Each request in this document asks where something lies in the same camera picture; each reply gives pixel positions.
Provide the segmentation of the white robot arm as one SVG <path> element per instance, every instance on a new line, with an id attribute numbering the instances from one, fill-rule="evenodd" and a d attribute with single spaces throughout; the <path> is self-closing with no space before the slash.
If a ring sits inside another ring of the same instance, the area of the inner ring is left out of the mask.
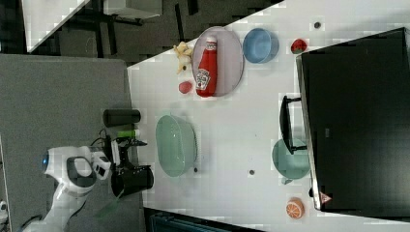
<path id="1" fill-rule="evenodd" d="M 98 218 L 113 211 L 118 200 L 126 195 L 150 189 L 154 184 L 148 165 L 136 166 L 129 160 L 128 150 L 145 143 L 133 137 L 109 139 L 102 147 L 67 146 L 47 150 L 42 164 L 44 174 L 58 182 L 47 215 L 34 216 L 17 232 L 64 232 L 69 220 L 85 205 L 98 180 L 111 179 L 115 199 L 103 207 Z"/>

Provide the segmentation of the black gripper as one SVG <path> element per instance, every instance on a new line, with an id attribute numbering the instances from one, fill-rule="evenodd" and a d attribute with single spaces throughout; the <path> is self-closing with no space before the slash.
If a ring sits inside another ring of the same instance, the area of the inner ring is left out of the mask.
<path id="1" fill-rule="evenodd" d="M 146 142 L 138 139 L 131 139 L 130 137 L 120 137 L 111 141 L 111 156 L 112 164 L 111 170 L 117 170 L 120 168 L 134 169 L 134 165 L 131 163 L 128 150 L 131 146 L 146 146 Z"/>

